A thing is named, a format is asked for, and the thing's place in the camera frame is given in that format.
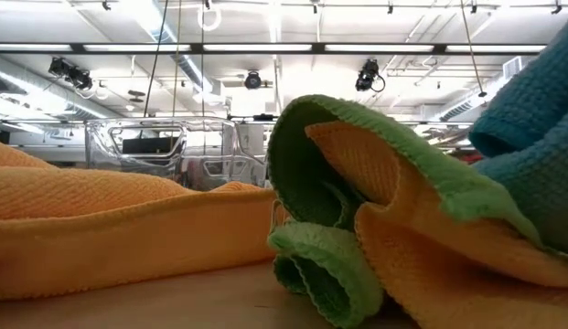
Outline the orange microfiber towel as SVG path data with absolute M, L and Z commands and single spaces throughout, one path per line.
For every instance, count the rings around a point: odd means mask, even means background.
M 0 143 L 0 301 L 246 265 L 266 244 L 272 190 L 63 169 Z
M 568 329 L 568 260 L 499 219 L 455 221 L 413 164 L 372 132 L 327 122 L 306 134 L 365 196 L 360 247 L 422 329 Z

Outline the ceiling air vent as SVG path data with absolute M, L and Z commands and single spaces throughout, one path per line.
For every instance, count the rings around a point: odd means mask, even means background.
M 523 69 L 523 59 L 521 56 L 510 59 L 502 65 L 503 76 L 506 80 L 512 79 Z

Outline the blue microfiber towel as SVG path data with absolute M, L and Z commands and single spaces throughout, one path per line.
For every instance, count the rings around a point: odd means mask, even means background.
M 475 121 L 474 165 L 507 188 L 542 242 L 568 253 L 568 20 Z

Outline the black monitor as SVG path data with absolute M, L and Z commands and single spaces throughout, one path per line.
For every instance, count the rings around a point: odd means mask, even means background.
M 126 139 L 122 143 L 122 153 L 167 154 L 174 149 L 176 143 L 177 138 L 172 137 Z

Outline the clear plastic bin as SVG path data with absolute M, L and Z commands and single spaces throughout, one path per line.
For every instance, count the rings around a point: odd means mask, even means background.
M 177 138 L 167 154 L 123 154 L 126 139 Z M 235 122 L 216 117 L 102 119 L 85 123 L 90 169 L 154 175 L 209 191 L 231 181 L 264 187 L 262 160 L 243 150 Z

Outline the green microfiber towel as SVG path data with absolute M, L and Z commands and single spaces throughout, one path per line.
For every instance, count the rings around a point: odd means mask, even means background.
M 365 196 L 306 134 L 307 127 L 327 122 L 362 128 L 389 144 L 435 189 L 440 209 L 455 221 L 499 219 L 537 249 L 568 260 L 565 252 L 542 242 L 507 188 L 474 165 L 442 153 L 412 129 L 358 103 L 303 96 L 284 110 L 268 147 L 271 182 L 288 213 L 284 222 L 272 224 L 268 242 L 277 253 L 277 280 L 288 291 L 307 295 L 329 323 L 354 328 L 393 298 L 367 261 L 355 230 Z

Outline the overhead light bar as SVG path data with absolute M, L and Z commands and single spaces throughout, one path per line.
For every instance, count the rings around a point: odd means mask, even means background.
M 424 43 L 0 43 L 0 54 L 534 56 L 542 44 Z

